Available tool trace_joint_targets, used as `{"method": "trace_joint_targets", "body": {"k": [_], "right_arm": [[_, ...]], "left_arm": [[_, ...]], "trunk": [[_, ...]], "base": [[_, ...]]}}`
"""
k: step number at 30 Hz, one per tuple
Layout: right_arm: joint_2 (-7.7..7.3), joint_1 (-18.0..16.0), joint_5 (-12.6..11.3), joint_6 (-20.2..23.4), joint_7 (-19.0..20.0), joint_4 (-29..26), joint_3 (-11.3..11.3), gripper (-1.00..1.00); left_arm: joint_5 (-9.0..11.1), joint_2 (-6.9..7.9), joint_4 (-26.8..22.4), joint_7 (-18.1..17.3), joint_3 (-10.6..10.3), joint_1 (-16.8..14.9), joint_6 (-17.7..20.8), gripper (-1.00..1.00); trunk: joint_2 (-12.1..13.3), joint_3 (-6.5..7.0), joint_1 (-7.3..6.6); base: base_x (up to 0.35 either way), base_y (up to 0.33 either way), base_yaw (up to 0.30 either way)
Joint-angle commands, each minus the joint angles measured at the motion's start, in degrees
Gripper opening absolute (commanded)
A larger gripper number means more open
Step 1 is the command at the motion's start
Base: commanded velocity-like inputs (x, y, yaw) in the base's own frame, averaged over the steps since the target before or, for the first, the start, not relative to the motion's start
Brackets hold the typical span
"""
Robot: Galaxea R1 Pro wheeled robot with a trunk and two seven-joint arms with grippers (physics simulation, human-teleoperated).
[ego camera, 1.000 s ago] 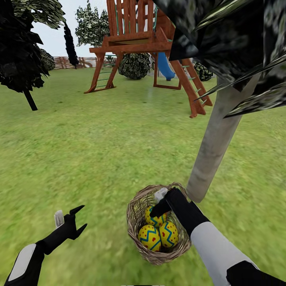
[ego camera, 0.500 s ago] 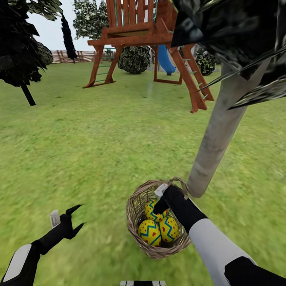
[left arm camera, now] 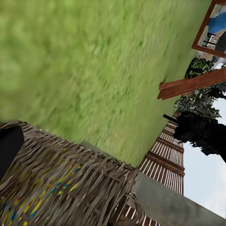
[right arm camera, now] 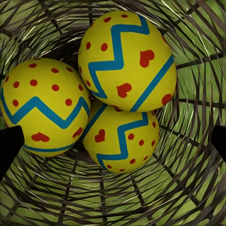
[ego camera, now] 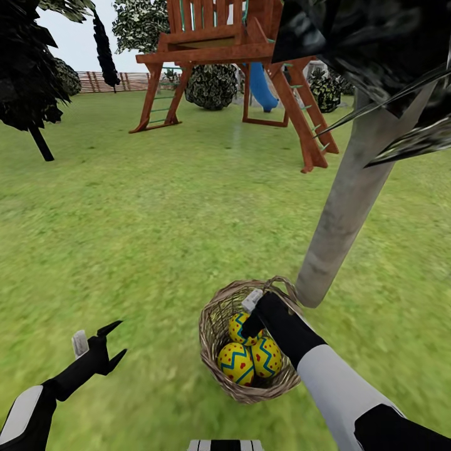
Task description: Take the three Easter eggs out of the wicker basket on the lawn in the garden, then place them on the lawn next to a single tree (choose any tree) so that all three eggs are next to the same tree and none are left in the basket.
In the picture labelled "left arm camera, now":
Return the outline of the wicker basket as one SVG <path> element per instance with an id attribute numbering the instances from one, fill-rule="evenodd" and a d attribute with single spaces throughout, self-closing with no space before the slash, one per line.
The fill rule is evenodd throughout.
<path id="1" fill-rule="evenodd" d="M 27 226 L 138 226 L 144 219 L 144 206 L 131 191 L 140 172 L 138 167 L 28 122 L 2 123 L 0 130 L 18 125 L 24 144 L 0 184 L 0 226 L 9 226 L 15 212 L 10 226 L 23 226 L 25 221 Z M 27 178 L 16 188 L 28 171 Z M 37 178 L 40 181 L 31 189 Z M 137 216 L 119 223 L 129 198 L 135 202 Z"/>

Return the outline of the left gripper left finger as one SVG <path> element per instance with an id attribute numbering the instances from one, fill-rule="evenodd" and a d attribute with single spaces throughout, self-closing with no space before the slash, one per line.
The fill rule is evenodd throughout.
<path id="1" fill-rule="evenodd" d="M 24 144 L 21 126 L 0 130 L 0 182 Z"/>

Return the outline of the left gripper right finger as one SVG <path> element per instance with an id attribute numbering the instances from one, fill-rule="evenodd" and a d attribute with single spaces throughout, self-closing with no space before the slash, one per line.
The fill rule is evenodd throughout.
<path id="1" fill-rule="evenodd" d="M 226 163 L 226 126 L 216 125 L 214 127 L 211 142 Z"/>

